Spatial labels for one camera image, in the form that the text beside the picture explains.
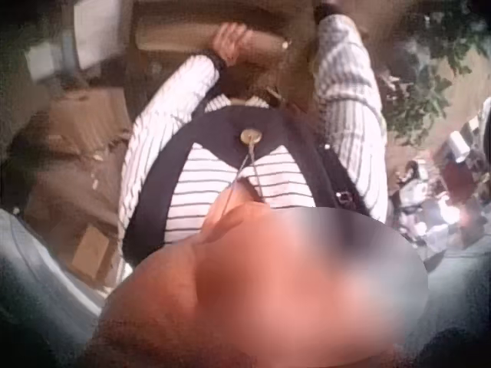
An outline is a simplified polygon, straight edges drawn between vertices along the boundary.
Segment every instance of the black vest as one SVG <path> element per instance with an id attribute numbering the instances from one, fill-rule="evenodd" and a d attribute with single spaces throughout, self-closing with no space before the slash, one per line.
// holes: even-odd
<path id="1" fill-rule="evenodd" d="M 315 205 L 350 209 L 368 215 L 346 169 L 332 149 L 317 140 L 307 124 L 281 110 L 231 106 L 194 118 L 160 152 L 143 184 L 140 198 L 123 240 L 124 258 L 132 266 L 163 246 L 167 213 L 180 173 L 194 143 L 239 169 L 247 154 L 240 141 L 244 129 L 262 133 L 255 146 L 261 159 L 285 146 L 305 177 Z"/>

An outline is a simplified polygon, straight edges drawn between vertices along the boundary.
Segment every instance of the white striped sleeve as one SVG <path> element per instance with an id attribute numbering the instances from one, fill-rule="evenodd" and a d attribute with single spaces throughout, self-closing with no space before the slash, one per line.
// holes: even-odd
<path id="1" fill-rule="evenodd" d="M 374 219 L 387 215 L 386 131 L 370 57 L 353 21 L 332 15 L 319 25 L 315 99 L 326 140 Z"/>
<path id="2" fill-rule="evenodd" d="M 121 178 L 120 241 L 159 152 L 185 123 L 191 121 L 191 114 L 218 78 L 219 72 L 208 57 L 190 57 L 163 84 L 135 121 Z"/>

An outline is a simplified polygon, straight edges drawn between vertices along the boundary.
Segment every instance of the dark wristband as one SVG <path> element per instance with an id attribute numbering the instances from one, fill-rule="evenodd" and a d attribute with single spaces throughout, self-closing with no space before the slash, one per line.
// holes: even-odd
<path id="1" fill-rule="evenodd" d="M 344 12 L 337 6 L 333 4 L 320 4 L 314 9 L 314 20 L 315 24 L 319 25 L 322 19 L 328 17 L 329 15 L 344 15 Z"/>
<path id="2" fill-rule="evenodd" d="M 211 49 L 202 50 L 200 52 L 197 52 L 196 55 L 203 55 L 210 59 L 215 66 L 215 69 L 219 73 L 222 73 L 222 71 L 227 68 L 226 62 L 215 51 Z"/>

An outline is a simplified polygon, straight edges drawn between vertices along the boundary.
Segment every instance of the hand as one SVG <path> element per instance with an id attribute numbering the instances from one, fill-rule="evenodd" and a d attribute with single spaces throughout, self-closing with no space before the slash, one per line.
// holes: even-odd
<path id="1" fill-rule="evenodd" d="M 212 49 L 225 61 L 228 67 L 236 64 L 241 51 L 249 46 L 252 31 L 246 25 L 223 23 L 212 41 Z"/>

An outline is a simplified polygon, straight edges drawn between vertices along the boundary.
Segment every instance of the striped shirt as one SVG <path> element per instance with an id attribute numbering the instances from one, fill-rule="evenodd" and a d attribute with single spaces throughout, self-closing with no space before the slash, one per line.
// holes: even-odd
<path id="1" fill-rule="evenodd" d="M 370 58 L 349 18 L 327 17 L 321 21 L 318 31 L 315 100 L 319 121 L 324 124 L 325 140 L 348 171 L 371 216 L 384 222 L 387 213 L 386 132 Z M 120 242 L 155 159 L 173 135 L 191 121 L 191 114 L 218 79 L 219 72 L 207 56 L 192 56 L 157 91 L 137 118 L 122 172 Z M 269 108 L 257 97 L 246 104 Z M 229 105 L 230 100 L 221 95 L 208 103 L 205 112 Z M 257 160 L 256 167 L 263 199 L 272 208 L 315 206 L 304 176 L 284 146 Z M 195 143 L 174 189 L 165 242 L 177 242 L 197 233 L 209 207 L 236 175 L 237 169 Z M 240 176 L 258 187 L 251 166 L 244 168 Z"/>

